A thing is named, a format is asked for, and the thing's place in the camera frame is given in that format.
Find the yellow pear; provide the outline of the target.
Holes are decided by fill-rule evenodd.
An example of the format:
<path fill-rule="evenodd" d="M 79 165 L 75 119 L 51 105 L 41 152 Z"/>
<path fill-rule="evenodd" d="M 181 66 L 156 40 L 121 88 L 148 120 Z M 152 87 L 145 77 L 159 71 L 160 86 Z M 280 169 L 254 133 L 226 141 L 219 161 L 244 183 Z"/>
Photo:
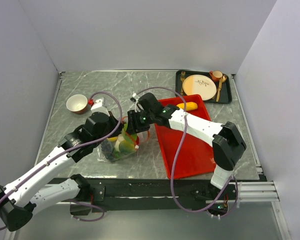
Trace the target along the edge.
<path fill-rule="evenodd" d="M 109 138 L 107 138 L 107 140 L 108 140 L 109 142 L 116 142 L 117 139 L 118 139 L 117 136 L 116 136 L 116 137 L 109 137 Z"/>

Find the black grape bunch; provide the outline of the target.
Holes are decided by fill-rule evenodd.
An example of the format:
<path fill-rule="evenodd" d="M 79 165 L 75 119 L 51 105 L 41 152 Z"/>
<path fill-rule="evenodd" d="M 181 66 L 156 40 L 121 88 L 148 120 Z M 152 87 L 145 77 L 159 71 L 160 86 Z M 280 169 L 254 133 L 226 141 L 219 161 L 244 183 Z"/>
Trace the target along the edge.
<path fill-rule="evenodd" d="M 109 160 L 110 162 L 114 162 L 116 160 L 115 158 L 115 148 L 113 146 L 113 144 L 109 141 L 103 141 L 101 144 L 101 152 L 103 153 L 103 155 L 105 156 L 105 158 L 107 160 Z"/>

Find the green leaf vegetable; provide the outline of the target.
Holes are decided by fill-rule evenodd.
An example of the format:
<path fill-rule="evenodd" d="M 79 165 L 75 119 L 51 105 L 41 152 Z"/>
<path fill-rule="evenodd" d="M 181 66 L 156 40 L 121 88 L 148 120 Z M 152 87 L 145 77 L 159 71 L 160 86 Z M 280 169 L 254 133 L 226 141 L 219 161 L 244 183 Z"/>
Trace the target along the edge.
<path fill-rule="evenodd" d="M 123 124 L 123 128 L 122 128 L 122 136 L 123 138 L 127 141 L 127 142 L 133 142 L 134 138 L 127 132 L 128 129 L 128 123 L 124 123 Z"/>

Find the clear zip bag orange zipper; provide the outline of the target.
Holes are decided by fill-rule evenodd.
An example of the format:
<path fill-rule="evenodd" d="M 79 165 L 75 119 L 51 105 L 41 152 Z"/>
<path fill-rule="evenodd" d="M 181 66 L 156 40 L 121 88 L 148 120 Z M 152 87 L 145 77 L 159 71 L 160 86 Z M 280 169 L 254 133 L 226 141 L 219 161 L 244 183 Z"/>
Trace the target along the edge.
<path fill-rule="evenodd" d="M 103 156 L 111 163 L 121 160 L 129 155 L 137 153 L 141 144 L 147 142 L 151 136 L 150 131 L 143 131 L 136 134 L 128 134 L 128 117 L 121 119 L 123 128 L 118 136 L 107 138 L 100 145 L 99 149 Z"/>

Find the green orange fruit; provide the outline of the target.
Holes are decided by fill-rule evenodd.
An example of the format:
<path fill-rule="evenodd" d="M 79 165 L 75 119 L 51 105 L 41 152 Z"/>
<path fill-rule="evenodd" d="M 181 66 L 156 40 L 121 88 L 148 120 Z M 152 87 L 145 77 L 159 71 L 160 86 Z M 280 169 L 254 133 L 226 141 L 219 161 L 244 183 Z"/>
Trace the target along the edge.
<path fill-rule="evenodd" d="M 120 153 L 124 155 L 132 154 L 137 151 L 133 143 L 127 142 L 126 140 L 122 141 L 119 145 Z"/>

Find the yellow mango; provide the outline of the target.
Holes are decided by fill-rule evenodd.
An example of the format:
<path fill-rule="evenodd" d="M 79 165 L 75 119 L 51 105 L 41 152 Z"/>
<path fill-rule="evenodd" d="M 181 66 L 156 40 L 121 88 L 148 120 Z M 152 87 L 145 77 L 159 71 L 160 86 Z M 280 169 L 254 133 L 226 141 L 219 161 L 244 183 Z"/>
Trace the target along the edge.
<path fill-rule="evenodd" d="M 186 112 L 198 109 L 198 104 L 193 101 L 186 102 L 186 103 L 179 103 L 176 106 L 180 109 L 185 110 Z"/>

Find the white radish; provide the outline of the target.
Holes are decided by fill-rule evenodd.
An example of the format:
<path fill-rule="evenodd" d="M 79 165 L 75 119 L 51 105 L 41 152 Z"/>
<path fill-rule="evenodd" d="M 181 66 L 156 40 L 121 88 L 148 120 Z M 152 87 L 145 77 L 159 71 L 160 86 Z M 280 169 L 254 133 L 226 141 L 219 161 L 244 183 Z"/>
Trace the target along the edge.
<path fill-rule="evenodd" d="M 114 144 L 114 149 L 117 151 L 117 152 L 120 152 L 120 144 L 121 142 L 123 142 L 125 140 L 125 138 L 123 137 L 122 134 L 120 134 L 117 139 L 116 139 L 116 142 Z"/>

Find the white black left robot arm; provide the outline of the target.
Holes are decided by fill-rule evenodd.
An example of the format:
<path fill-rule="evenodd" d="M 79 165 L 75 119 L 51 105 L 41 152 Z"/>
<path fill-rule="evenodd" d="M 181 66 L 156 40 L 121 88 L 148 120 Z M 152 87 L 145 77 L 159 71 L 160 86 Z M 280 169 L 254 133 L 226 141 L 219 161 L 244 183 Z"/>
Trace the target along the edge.
<path fill-rule="evenodd" d="M 117 136 L 122 124 L 112 113 L 94 112 L 67 134 L 40 163 L 15 181 L 0 185 L 0 218 L 11 232 L 26 225 L 38 212 L 61 201 L 83 201 L 92 195 L 88 181 L 75 174 L 45 188 L 59 172 L 91 154 L 105 139 Z"/>

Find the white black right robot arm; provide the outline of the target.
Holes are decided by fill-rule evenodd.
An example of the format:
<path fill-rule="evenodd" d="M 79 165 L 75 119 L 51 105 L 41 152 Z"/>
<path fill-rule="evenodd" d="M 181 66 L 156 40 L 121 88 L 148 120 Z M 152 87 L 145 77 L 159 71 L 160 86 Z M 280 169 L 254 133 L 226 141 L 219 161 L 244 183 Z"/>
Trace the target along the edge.
<path fill-rule="evenodd" d="M 127 112 L 126 132 L 129 135 L 145 132 L 151 124 L 157 124 L 168 129 L 185 131 L 212 147 L 216 167 L 208 192 L 214 199 L 222 198 L 227 192 L 225 185 L 247 148 L 237 126 L 229 121 L 222 124 L 200 118 L 173 104 L 163 106 L 150 92 L 141 96 L 136 101 L 136 106 L 139 110 Z"/>

